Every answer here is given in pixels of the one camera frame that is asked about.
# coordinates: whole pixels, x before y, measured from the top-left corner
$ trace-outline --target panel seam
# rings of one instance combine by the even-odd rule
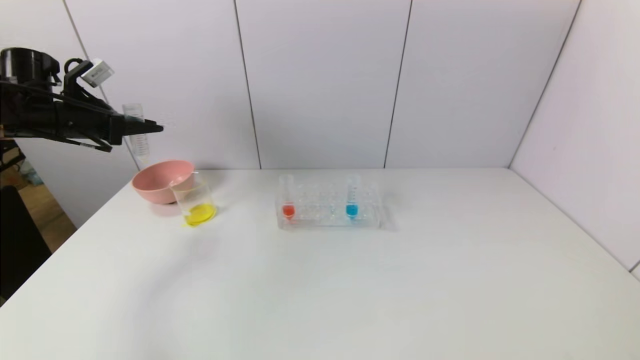
[[[389,143],[391,142],[391,129],[394,126],[394,115],[396,114],[396,103],[398,101],[398,89],[400,88],[400,75],[402,74],[402,63],[404,61],[404,50],[406,49],[406,38],[409,35],[409,22],[411,21],[411,8],[413,7],[413,0],[409,2],[409,15],[406,18],[406,29],[404,30],[404,43],[402,45],[402,55],[400,56],[400,68],[398,69],[398,80],[396,83],[396,96],[394,97],[394,107],[391,110],[391,122],[389,123],[389,135],[387,138],[387,150],[385,151],[385,162],[382,164],[382,168],[387,167],[387,157],[389,155]]]
[[[615,262],[617,262],[620,266],[622,266],[622,268],[624,268],[625,270],[627,269],[626,264],[624,264],[622,262],[622,260],[617,255],[614,254],[613,251],[610,251],[608,248],[606,248],[601,240],[596,239],[595,235],[593,233],[589,232],[587,229],[585,229],[578,222],[578,220],[576,218],[574,218],[573,216],[571,216],[571,214],[569,214],[569,212],[567,212],[564,209],[560,208],[560,205],[556,204],[550,197],[546,196],[539,188],[535,187],[522,174],[519,174],[517,171],[515,171],[513,169],[508,169],[508,170],[511,171],[512,173],[516,174],[522,181],[524,181],[527,185],[531,186],[531,188],[533,190],[535,190],[536,193],[540,194],[545,200],[549,201],[549,203],[551,203],[551,205],[553,205],[554,208],[556,208],[558,211],[560,211],[567,219],[569,219],[570,222],[572,222],[575,226],[578,227],[578,229],[580,229],[584,234],[586,234],[590,239],[592,239],[593,242],[595,242],[613,260],[615,260]]]
[[[547,78],[547,82],[545,83],[545,87],[542,88],[542,93],[540,93],[540,97],[538,98],[538,102],[536,103],[536,107],[533,109],[533,112],[531,113],[531,117],[529,118],[529,121],[527,123],[527,127],[525,127],[524,132],[522,133],[522,137],[520,138],[520,142],[518,142],[518,147],[516,147],[516,151],[513,152],[513,156],[511,157],[511,161],[509,162],[509,166],[507,166],[507,168],[511,168],[511,166],[513,165],[513,160],[515,160],[516,155],[518,154],[518,151],[520,150],[520,146],[522,146],[522,142],[524,141],[525,136],[527,135],[527,131],[529,130],[529,127],[531,127],[531,122],[533,121],[533,118],[536,116],[536,112],[538,111],[538,107],[540,106],[540,103],[542,102],[542,98],[545,96],[545,92],[547,91],[547,87],[549,86],[549,83],[551,82],[551,78],[554,75],[554,72],[556,71],[556,66],[558,65],[558,61],[560,60],[560,56],[562,56],[562,51],[564,50],[564,45],[566,45],[566,41],[569,39],[569,36],[571,35],[571,29],[573,28],[573,23],[575,22],[575,18],[578,16],[578,11],[580,10],[580,5],[582,4],[582,0],[579,0],[578,2],[578,6],[575,7],[575,13],[573,13],[573,18],[571,19],[571,24],[569,25],[569,30],[567,30],[566,32],[566,36],[564,37],[564,40],[562,41],[562,46],[560,47],[560,51],[558,51],[558,56],[554,62],[554,66],[551,68],[551,72],[549,73],[549,77]]]
[[[253,103],[251,100],[251,89],[249,89],[249,75],[246,71],[246,60],[244,59],[244,45],[242,43],[242,33],[240,31],[240,17],[238,16],[237,1],[234,0],[234,10],[236,11],[236,24],[238,27],[238,38],[240,39],[240,53],[242,54],[242,65],[244,69],[244,80],[246,81],[246,92],[249,95],[249,109],[251,110],[251,123],[253,125],[253,136],[255,137],[255,151],[258,154],[258,166],[262,170],[262,161],[260,160],[260,146],[258,145],[258,131],[255,128],[255,116],[253,115]]]
[[[87,60],[90,60],[89,54],[86,52],[86,48],[84,47],[84,43],[82,42],[82,38],[80,37],[80,33],[78,32],[78,28],[76,27],[76,22],[74,22],[74,18],[73,18],[73,16],[71,16],[71,11],[69,11],[69,6],[67,5],[67,0],[62,0],[62,3],[65,5],[65,10],[67,11],[67,17],[69,17],[69,21],[71,22],[71,26],[74,29],[74,33],[76,33],[76,38],[78,39],[78,42],[80,43],[80,48],[82,49],[82,52],[84,54],[84,58],[87,59]],[[104,98],[104,102],[109,104],[109,99],[107,98],[107,94],[104,93],[104,89],[102,88],[102,85],[99,85],[98,88],[100,89],[100,93],[102,94],[102,97]],[[123,143],[127,147],[127,150],[129,151],[129,156],[131,156],[131,159],[133,160],[134,165],[136,165],[136,168],[138,169],[138,171],[140,171],[141,170],[140,166],[138,165],[138,162],[136,161],[136,157],[133,156],[133,152],[131,151],[131,147],[129,146],[129,141],[127,139],[124,139]]]
[[[629,272],[633,272],[638,267],[638,265],[640,265],[640,260],[638,260],[638,262],[634,266],[631,266],[631,269],[629,269]]]

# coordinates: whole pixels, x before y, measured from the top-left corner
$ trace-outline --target white wall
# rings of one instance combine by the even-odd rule
[[[0,49],[20,46],[42,51],[57,59],[61,68],[69,58],[84,58],[61,0],[3,0],[1,11]],[[42,139],[23,138],[17,143],[77,227],[138,171],[124,146],[107,154]]]
[[[237,0],[264,168],[381,168],[409,0]]]
[[[578,2],[414,1],[387,167],[507,167]]]
[[[89,56],[115,71],[110,105],[165,126],[150,163],[259,168],[233,0],[67,0]]]
[[[512,169],[627,269],[640,259],[640,1],[583,1]]]

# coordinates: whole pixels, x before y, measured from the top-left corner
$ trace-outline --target black chair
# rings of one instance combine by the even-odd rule
[[[49,259],[51,251],[18,189],[2,188],[0,202],[0,296],[6,300]]]
[[[16,147],[18,148],[18,155],[13,159],[4,163],[4,154],[11,149],[15,149]],[[16,165],[17,163],[19,163],[24,159],[25,159],[24,154],[22,153],[22,150],[20,150],[20,148],[18,147],[18,144],[15,143],[15,141],[0,140],[0,172],[5,171],[6,169]]]

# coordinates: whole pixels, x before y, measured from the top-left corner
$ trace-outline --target white table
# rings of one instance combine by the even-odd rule
[[[0,359],[640,358],[640,282],[509,170],[359,171],[385,229],[332,231],[279,230],[281,171],[204,173],[194,229],[115,195],[0,308]]]

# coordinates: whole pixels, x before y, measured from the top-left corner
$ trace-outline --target yellow liquid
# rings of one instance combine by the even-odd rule
[[[216,207],[212,204],[199,204],[189,210],[189,215],[184,215],[188,226],[194,227],[216,216]]]

